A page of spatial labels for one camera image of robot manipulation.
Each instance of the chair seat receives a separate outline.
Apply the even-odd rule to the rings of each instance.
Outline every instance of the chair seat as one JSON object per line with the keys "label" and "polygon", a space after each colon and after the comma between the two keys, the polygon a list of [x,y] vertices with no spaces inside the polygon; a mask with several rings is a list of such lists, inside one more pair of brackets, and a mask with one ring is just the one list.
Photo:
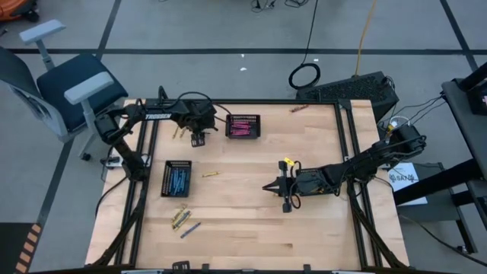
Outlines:
{"label": "chair seat", "polygon": [[[37,87],[43,99],[61,113],[69,132],[86,121],[81,104],[71,105],[64,98],[64,93],[100,72],[110,73],[100,60],[91,54],[81,54],[56,66],[37,79]],[[102,112],[121,97],[128,97],[122,85],[111,73],[110,76],[114,83],[88,99],[95,114]]]}

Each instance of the yellow cable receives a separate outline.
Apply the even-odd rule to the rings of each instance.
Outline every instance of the yellow cable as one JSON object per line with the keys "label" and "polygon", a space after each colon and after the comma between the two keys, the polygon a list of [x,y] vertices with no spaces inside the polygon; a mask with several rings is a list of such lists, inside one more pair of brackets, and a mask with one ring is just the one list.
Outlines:
{"label": "yellow cable", "polygon": [[358,44],[357,65],[355,66],[355,76],[358,76],[358,69],[360,68],[360,57],[361,57],[361,51],[362,51],[362,43],[364,42],[364,37],[365,37],[365,34],[367,33],[368,25],[371,23],[372,14],[374,13],[376,3],[377,3],[377,0],[374,0],[374,2],[372,2],[372,8],[368,12],[367,23],[365,23],[364,31],[362,31],[362,36],[360,37],[360,43]]}

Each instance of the white paper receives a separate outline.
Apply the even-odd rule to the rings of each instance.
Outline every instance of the white paper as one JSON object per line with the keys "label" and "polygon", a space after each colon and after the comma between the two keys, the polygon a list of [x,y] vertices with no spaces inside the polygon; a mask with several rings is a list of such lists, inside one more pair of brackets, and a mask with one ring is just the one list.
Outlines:
{"label": "white paper", "polygon": [[[394,192],[406,186],[410,186],[419,181],[418,174],[414,169],[412,163],[400,163],[393,169],[389,170],[389,182],[393,186]],[[413,206],[427,204],[428,200],[425,197],[405,202],[399,206]]]}

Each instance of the black basket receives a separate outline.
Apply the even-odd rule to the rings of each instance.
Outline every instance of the black basket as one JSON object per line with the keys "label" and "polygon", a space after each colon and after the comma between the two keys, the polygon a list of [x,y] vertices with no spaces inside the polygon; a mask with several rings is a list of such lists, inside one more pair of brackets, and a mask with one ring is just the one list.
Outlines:
{"label": "black basket", "polygon": [[189,196],[191,161],[166,161],[161,197]]}
{"label": "black basket", "polygon": [[[234,135],[231,133],[232,124],[235,122],[248,122],[250,132],[248,135]],[[227,115],[227,124],[225,126],[225,136],[230,139],[257,139],[260,137],[260,115]]]}
{"label": "black basket", "polygon": [[[307,172],[318,172],[316,168],[301,168],[296,170],[296,176],[299,176],[299,174],[307,173]],[[330,185],[325,185],[323,186],[323,189],[321,192],[318,193],[308,193],[308,194],[299,194],[299,196],[314,196],[314,195],[322,195],[322,194],[330,194],[334,193],[335,189],[333,189],[333,186]]]}

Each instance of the black metal frame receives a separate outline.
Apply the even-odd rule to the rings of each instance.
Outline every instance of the black metal frame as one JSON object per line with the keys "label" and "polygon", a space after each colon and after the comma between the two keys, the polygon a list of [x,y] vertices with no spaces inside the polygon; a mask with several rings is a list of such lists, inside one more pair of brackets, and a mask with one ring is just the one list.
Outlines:
{"label": "black metal frame", "polygon": [[[311,100],[276,100],[276,99],[213,99],[213,102],[216,104],[319,104],[319,105],[332,105],[335,109],[335,115],[336,115],[336,125],[338,129],[338,135],[339,135],[339,141],[340,141],[340,148],[342,150],[342,156],[343,160],[346,161],[349,156],[349,152],[347,149],[347,144],[345,140],[345,130],[343,126],[343,121],[342,121],[342,114],[341,114],[341,104],[337,100],[321,100],[321,101],[311,101]],[[356,135],[356,130],[355,130],[355,123],[353,120],[353,115],[352,115],[352,110],[351,108],[346,108],[345,109],[347,112],[347,118],[349,121],[349,128],[350,128],[350,133],[352,136],[352,145],[354,147],[354,152],[355,154],[359,153],[359,148],[358,148],[358,138]],[[138,143],[137,143],[137,152],[142,153],[143,149],[143,143],[145,140],[145,133],[146,133],[146,127],[147,123],[144,122],[142,124],[139,137],[138,137]],[[149,156],[152,156],[154,154],[154,149],[155,149],[155,140],[157,138],[157,133],[158,133],[158,122],[153,122],[152,126],[152,132],[151,132],[151,140],[149,142]],[[142,189],[141,191],[147,190],[148,189],[148,184],[150,180],[150,167],[149,167],[149,176],[148,179],[142,182]],[[132,211],[132,205],[133,205],[133,199],[135,197],[135,185],[136,182],[130,182],[129,186],[129,191],[127,193],[127,199],[126,199],[126,204],[125,204],[125,210],[123,213],[123,223],[122,225],[126,224],[128,217],[130,216],[130,212]],[[368,217],[369,221],[373,224],[374,223],[374,217],[372,215],[371,211],[371,204],[370,204],[370,197],[368,195],[367,191],[367,186],[362,186],[362,199],[364,200],[364,212],[366,216]],[[145,207],[145,200],[142,201],[143,207]],[[142,209],[142,213],[138,219],[138,221],[135,223],[135,230],[133,234],[133,240],[132,240],[132,246],[130,249],[130,259],[129,259],[129,264],[134,266],[137,261],[137,254],[138,254],[138,243],[140,241],[141,237],[141,232],[142,232],[142,222],[144,218],[144,209]],[[360,221],[354,216],[354,229],[355,229],[355,238],[357,241],[357,248],[358,248],[358,258],[360,261],[361,268],[364,269],[368,267],[368,262],[367,262],[367,253],[365,251],[364,247],[364,238],[362,234],[362,229],[361,229],[361,224]],[[125,249],[125,241],[123,241],[122,246],[117,250],[116,253],[116,259],[115,259],[115,264],[120,264],[122,263],[122,258],[123,258],[123,252]],[[375,247],[374,243],[372,243],[373,247],[373,255],[374,255],[374,262],[376,266],[382,266],[381,258],[380,258],[380,253]]]}

